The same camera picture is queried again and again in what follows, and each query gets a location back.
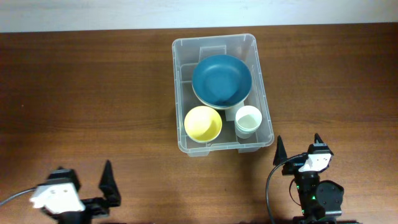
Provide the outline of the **grey cup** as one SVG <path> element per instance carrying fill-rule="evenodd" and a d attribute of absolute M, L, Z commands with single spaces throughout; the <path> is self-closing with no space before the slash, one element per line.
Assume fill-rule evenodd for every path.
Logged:
<path fill-rule="evenodd" d="M 237 137 L 239 137 L 239 138 L 241 138 L 241 139 L 248 139 L 248 138 L 250 138 L 255 132 L 256 132 L 256 130 L 245 131 L 245 130 L 242 130 L 242 129 L 238 128 L 237 126 L 235 127 L 235 133 L 236 133 Z"/>

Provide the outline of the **white cup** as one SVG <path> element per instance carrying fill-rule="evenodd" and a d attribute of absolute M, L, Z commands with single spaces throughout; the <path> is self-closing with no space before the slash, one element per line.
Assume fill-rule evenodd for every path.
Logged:
<path fill-rule="evenodd" d="M 244 128 L 253 128 L 262 123 L 262 113 L 254 106 L 243 106 L 236 113 L 235 123 Z"/>

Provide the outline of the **cream plate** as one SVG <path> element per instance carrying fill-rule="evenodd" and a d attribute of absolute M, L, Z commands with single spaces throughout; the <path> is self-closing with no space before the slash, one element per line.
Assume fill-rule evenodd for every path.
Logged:
<path fill-rule="evenodd" d="M 212 105 L 211 103 L 207 103 L 205 100 L 201 99 L 194 89 L 193 89 L 193 92 L 194 92 L 195 96 L 199 99 L 200 102 L 202 102 L 204 105 L 209 106 L 209 107 L 211 107 L 213 109 L 216 109 L 216 110 L 230 110 L 230 109 L 232 109 L 234 107 L 237 107 L 241 103 L 243 103 L 244 100 L 246 100 L 246 98 L 249 96 L 249 94 L 248 94 L 239 103 L 236 103 L 236 104 L 231 105 L 231 106 L 216 106 L 216 105 Z"/>

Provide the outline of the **yellow bowl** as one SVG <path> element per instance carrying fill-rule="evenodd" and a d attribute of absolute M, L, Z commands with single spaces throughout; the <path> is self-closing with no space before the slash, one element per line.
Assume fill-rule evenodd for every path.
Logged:
<path fill-rule="evenodd" d="M 194 107 L 184 119 L 186 134 L 214 132 L 220 135 L 222 127 L 223 122 L 220 114 L 208 106 Z"/>

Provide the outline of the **dark blue plate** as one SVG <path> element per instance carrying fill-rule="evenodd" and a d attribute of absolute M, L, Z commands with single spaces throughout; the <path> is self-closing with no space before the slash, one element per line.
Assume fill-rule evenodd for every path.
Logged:
<path fill-rule="evenodd" d="M 250 93 L 252 76 L 242 60 L 231 55 L 212 55 L 195 67 L 192 87 L 207 103 L 231 106 Z"/>

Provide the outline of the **green cup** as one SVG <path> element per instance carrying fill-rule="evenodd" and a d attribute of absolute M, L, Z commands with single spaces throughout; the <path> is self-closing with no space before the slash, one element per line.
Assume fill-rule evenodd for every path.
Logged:
<path fill-rule="evenodd" d="M 237 134 L 252 134 L 257 131 L 257 129 L 260 127 L 260 125 L 256 125 L 253 128 L 244 128 L 238 123 L 235 123 L 235 132 Z"/>

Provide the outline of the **white bowl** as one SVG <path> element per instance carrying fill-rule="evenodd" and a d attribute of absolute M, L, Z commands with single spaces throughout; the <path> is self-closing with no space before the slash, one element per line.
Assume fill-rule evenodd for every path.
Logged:
<path fill-rule="evenodd" d="M 210 142 L 218 137 L 217 133 L 188 133 L 187 136 L 195 142 L 206 143 Z"/>

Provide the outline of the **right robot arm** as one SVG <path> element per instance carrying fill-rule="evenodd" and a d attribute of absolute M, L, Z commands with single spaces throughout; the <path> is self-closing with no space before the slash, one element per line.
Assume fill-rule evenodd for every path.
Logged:
<path fill-rule="evenodd" d="M 273 165 L 282 167 L 282 175 L 292 175 L 296 184 L 301 217 L 293 217 L 293 223 L 336 223 L 336 217 L 342 214 L 344 188 L 330 180 L 320 180 L 319 174 L 329 168 L 331 149 L 318 134 L 307 152 L 287 157 L 279 136 Z"/>

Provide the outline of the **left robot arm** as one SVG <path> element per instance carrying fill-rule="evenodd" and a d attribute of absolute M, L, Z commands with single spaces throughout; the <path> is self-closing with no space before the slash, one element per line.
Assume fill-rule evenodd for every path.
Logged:
<path fill-rule="evenodd" d="M 108 217 L 111 208 L 121 205 L 121 195 L 109 160 L 105 163 L 98 186 L 102 197 L 81 199 L 78 194 L 80 187 L 73 169 L 59 167 L 37 186 L 30 201 L 34 208 L 63 224 L 91 223 L 95 218 Z"/>

